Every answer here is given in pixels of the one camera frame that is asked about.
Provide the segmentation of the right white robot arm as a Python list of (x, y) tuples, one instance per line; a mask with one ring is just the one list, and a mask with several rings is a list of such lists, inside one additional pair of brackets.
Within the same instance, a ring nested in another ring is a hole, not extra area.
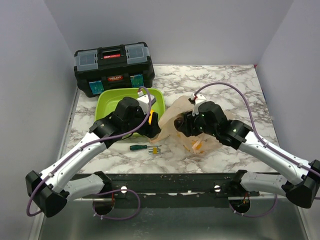
[(181, 114), (174, 127), (186, 137), (206, 134), (219, 143), (249, 154), (264, 162), (276, 174), (242, 171), (230, 183), (230, 191), (241, 196), (245, 192), (267, 192), (286, 197), (298, 207), (309, 209), (320, 189), (319, 160), (301, 159), (267, 142), (240, 120), (228, 119), (221, 107), (205, 101), (192, 111)]

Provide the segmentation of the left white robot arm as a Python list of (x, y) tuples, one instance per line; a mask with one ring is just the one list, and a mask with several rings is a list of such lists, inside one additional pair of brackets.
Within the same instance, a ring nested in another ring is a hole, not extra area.
[(48, 218), (68, 203), (87, 196), (110, 197), (115, 186), (102, 172), (74, 180), (73, 177), (95, 156), (124, 136), (138, 133), (151, 139), (160, 133), (158, 114), (151, 113), (154, 95), (124, 97), (113, 112), (96, 120), (81, 141), (56, 163), (26, 177), (27, 194)]

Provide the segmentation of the yellow fake mango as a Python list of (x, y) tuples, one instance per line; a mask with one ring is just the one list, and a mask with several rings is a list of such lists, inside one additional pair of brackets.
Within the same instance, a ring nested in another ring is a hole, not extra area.
[(149, 118), (148, 118), (148, 124), (149, 125), (152, 124), (153, 113), (154, 113), (154, 111), (151, 109), (150, 112), (149, 112)]

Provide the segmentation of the translucent orange plastic bag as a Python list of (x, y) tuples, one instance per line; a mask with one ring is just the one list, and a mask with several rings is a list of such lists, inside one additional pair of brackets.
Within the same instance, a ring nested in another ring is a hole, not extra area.
[(188, 98), (186, 95), (179, 97), (164, 112), (158, 121), (161, 131), (150, 142), (156, 144), (169, 138), (179, 147), (184, 147), (188, 152), (193, 154), (207, 154), (220, 149), (223, 145), (213, 136), (202, 133), (198, 136), (186, 137), (183, 133), (176, 130), (174, 121), (180, 118), (183, 113), (193, 110), (194, 106), (188, 101)]

